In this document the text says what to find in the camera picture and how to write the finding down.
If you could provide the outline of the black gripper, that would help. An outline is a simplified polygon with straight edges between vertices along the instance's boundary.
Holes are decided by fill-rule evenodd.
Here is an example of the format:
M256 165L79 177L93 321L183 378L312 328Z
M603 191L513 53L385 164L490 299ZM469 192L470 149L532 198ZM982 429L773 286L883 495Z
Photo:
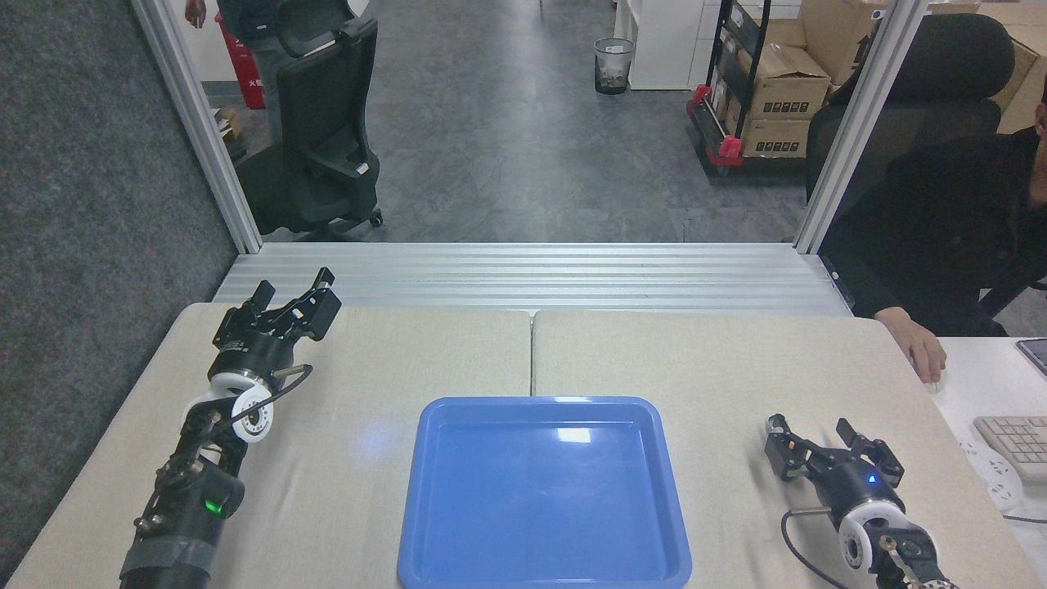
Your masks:
M281 387L285 378L274 376L293 364L293 340L307 336L322 340L341 307L330 285L335 276L321 268L307 292L288 304L266 312L276 293L262 280L254 294L240 307L226 310L213 338L219 350L210 366L217 373L250 372L269 387Z
M764 454L775 477L783 481L798 476L816 480L816 495L823 506L829 507L833 526L840 526L845 515L869 501L887 501L905 512L895 492L905 469L889 445L882 439L868 440L846 418L838 418L836 432L855 460L834 462L834 452L829 448L797 436L784 416L770 416Z

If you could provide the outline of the person's hand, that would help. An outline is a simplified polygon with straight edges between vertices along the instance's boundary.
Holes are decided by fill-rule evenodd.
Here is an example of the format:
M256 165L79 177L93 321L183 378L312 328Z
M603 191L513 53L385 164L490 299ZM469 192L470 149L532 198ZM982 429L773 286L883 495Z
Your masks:
M916 323L901 307L887 307L874 314L874 320L892 336L906 361L921 383L938 384L946 369L946 352L937 336Z

